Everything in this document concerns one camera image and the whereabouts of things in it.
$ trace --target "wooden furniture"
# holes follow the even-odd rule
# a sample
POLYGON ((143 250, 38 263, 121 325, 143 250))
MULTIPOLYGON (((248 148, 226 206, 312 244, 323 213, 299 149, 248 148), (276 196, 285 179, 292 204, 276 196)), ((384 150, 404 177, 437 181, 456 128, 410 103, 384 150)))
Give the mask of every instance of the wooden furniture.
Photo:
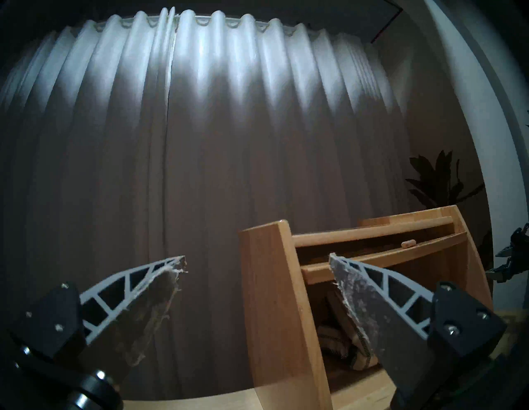
POLYGON ((183 400, 124 400, 124 410, 263 410, 255 389, 183 400))
POLYGON ((263 410, 389 405, 395 386, 383 369, 354 372, 322 357, 316 328, 330 314, 331 252, 396 270, 430 290, 451 280, 492 309, 476 246, 456 206, 301 235, 278 221, 244 230, 239 239, 248 354, 263 410), (417 245, 402 249, 411 239, 417 245))

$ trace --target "wooden panel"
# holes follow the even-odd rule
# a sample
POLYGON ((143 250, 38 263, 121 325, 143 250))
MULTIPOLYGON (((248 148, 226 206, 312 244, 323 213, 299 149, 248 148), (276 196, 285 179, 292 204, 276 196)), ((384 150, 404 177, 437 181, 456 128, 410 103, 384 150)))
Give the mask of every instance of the wooden panel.
POLYGON ((425 211, 409 212, 407 214, 398 214, 382 216, 380 218, 364 219, 358 222, 358 226, 378 226, 403 222, 422 221, 424 219, 439 218, 446 216, 441 211, 443 208, 426 209, 425 211))
POLYGON ((378 238, 366 238, 356 241, 327 243, 312 247, 296 248, 300 265, 311 265, 329 261, 329 253, 346 258, 355 258, 357 256, 368 255, 400 249, 404 241, 415 240, 417 243, 430 241, 442 236, 448 236, 454 233, 454 225, 442 225, 419 231, 403 232, 394 235, 380 236, 378 238))
MULTIPOLYGON (((466 241, 466 232, 461 232, 419 243, 412 248, 392 249, 389 251, 372 253, 352 259, 369 263, 370 265, 378 266, 379 268, 387 268, 389 266, 407 262, 412 259, 421 258, 431 253, 439 252, 443 249, 466 241)), ((302 266, 301 271, 307 285, 334 280, 333 272, 331 271, 331 268, 327 262, 302 266)))
POLYGON ((301 235, 294 235, 292 238, 295 247, 310 247, 324 243, 355 241, 358 239, 376 238, 379 236, 393 235, 402 232, 418 231, 421 229, 448 225, 451 223, 452 217, 443 216, 422 221, 403 222, 373 227, 361 227, 355 229, 345 229, 342 231, 303 233, 301 235))
POLYGON ((490 295, 490 289, 487 284, 487 278, 481 259, 479 258, 478 250, 472 235, 468 231, 467 225, 459 209, 456 205, 445 206, 443 208, 427 209, 425 211, 411 212, 408 214, 384 216, 382 218, 374 218, 363 220, 359 222, 360 226, 378 226, 384 224, 399 224, 402 222, 409 221, 421 221, 428 218, 438 218, 440 216, 451 216, 453 219, 453 226, 455 233, 466 232, 467 233, 467 244, 466 252, 461 251, 462 247, 458 247, 457 250, 452 251, 452 257, 459 258, 456 263, 458 267, 464 267, 460 271, 460 277, 458 277, 458 283, 464 283, 465 291, 472 297, 479 300, 489 309, 492 309, 492 297, 490 295))
POLYGON ((263 410, 331 410, 331 395, 290 227, 239 233, 244 320, 263 410))
POLYGON ((485 276, 485 270, 481 264, 476 244, 468 231, 467 224, 459 212, 459 208, 456 205, 447 206, 441 208, 441 213, 453 218, 456 232, 467 233, 466 252, 458 253, 458 257, 460 258, 458 266, 466 267, 461 272, 461 276, 464 276, 465 291, 492 310, 492 297, 490 295, 487 277, 485 276))
POLYGON ((263 410, 255 389, 184 400, 124 400, 124 410, 263 410))
POLYGON ((342 379, 330 375, 329 384, 334 410, 385 410, 396 389, 388 374, 378 366, 362 372, 345 371, 342 379))

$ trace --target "wooden floor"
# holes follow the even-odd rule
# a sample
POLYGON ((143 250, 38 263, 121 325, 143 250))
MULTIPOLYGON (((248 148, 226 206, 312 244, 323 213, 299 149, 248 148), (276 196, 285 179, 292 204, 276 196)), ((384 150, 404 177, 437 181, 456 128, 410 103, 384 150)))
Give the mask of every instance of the wooden floor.
POLYGON ((262 410, 255 389, 218 396, 157 402, 124 401, 124 410, 262 410))
MULTIPOLYGON (((380 368, 367 370, 360 378, 358 372, 349 371, 348 380, 341 386, 345 374, 333 375, 330 381, 331 399, 335 410, 386 410, 395 392, 395 385, 380 368)), ((218 396, 185 400, 136 402, 125 400, 124 410, 262 410, 255 389, 235 391, 218 396)))

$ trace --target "wooden shelf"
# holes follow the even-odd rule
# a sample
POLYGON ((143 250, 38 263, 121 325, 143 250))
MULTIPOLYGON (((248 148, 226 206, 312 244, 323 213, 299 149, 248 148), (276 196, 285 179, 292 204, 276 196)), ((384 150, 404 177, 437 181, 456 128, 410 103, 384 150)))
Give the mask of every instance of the wooden shelf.
POLYGON ((380 367, 361 372, 349 371, 354 378, 343 388, 332 389, 331 401, 334 410, 386 410, 395 393, 395 385, 386 371, 380 367))
POLYGON ((368 226, 341 231, 303 233, 292 235, 296 248, 310 247, 327 243, 357 241, 359 239, 377 238, 379 236, 394 235, 397 233, 419 231, 436 226, 449 225, 453 223, 451 216, 425 219, 421 221, 402 222, 388 225, 368 226))
MULTIPOLYGON (((422 242, 411 248, 397 248, 385 252, 362 255, 352 259, 369 263, 370 265, 378 266, 379 268, 387 268, 412 259, 421 258, 431 253, 442 251, 443 249, 465 242, 466 240, 467 234, 461 232, 422 242)), ((334 275, 328 262, 301 266, 301 272, 307 285, 334 280, 334 275)))

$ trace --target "white wall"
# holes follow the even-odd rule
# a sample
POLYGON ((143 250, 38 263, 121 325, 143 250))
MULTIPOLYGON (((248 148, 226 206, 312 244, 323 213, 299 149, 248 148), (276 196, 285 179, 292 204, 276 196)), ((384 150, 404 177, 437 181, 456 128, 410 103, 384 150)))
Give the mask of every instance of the white wall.
MULTIPOLYGON (((374 43, 402 111, 413 156, 422 155, 435 166, 441 150, 453 151, 452 173, 460 159, 459 177, 465 195, 483 183, 472 135, 450 79, 419 28, 401 13, 374 43)), ((413 171, 407 178, 416 178, 413 171)), ((413 206, 424 209, 417 199, 413 206)), ((490 229, 487 194, 458 204, 476 245, 490 229)))
MULTIPOLYGON (((440 67, 446 72, 467 121, 481 171, 487 187, 494 251, 509 243, 510 235, 527 222, 527 200, 522 167, 518 159, 523 150, 515 146, 516 130, 509 127, 504 107, 498 95, 505 96, 505 86, 492 87, 484 71, 490 64, 478 61, 475 52, 453 22, 447 17, 443 6, 434 0, 397 0, 424 34, 440 67)), ((476 50, 475 39, 470 41, 476 50)), ((494 77, 498 77, 492 68, 494 77)), ((495 261, 499 265, 503 260, 495 261)), ((493 295, 495 309, 521 308, 525 295, 527 273, 518 275, 505 284, 496 284, 493 295)))
MULTIPOLYGON (((525 194, 529 193, 529 85, 518 62, 508 46, 496 32, 493 25, 468 0, 445 0, 445 9, 450 12, 452 21, 482 65, 498 101, 505 114, 507 124, 513 136, 513 142, 524 176, 525 194)), ((501 12, 517 19, 517 29, 529 32, 527 23, 520 19, 519 13, 510 2, 501 4, 501 12)), ((505 263, 505 258, 496 258, 496 266, 505 263)), ((494 299, 498 306, 518 306, 523 303, 523 295, 518 289, 527 289, 526 274, 513 277, 509 283, 495 287, 494 299)))

